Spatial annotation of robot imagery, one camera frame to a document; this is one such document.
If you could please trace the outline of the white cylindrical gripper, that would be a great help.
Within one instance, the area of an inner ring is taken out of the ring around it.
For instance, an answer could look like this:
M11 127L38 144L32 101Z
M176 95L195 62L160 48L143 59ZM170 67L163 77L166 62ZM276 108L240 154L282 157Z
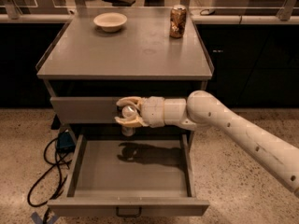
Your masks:
M145 98L143 101L141 97L129 96L120 98L116 105L124 107L131 105L136 109L141 108L141 117L135 116L134 118L120 118L115 117L115 121L121 126L128 128L151 127L158 128L164 126L164 98L163 97L150 97Z

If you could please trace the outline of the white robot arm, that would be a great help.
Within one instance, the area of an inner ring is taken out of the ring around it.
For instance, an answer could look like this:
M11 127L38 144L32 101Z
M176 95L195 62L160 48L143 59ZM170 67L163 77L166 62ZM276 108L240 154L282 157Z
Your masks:
M194 131L206 125L226 133L294 195L299 195L299 148L240 117L206 91L186 98L124 97L117 101L123 127L174 125Z

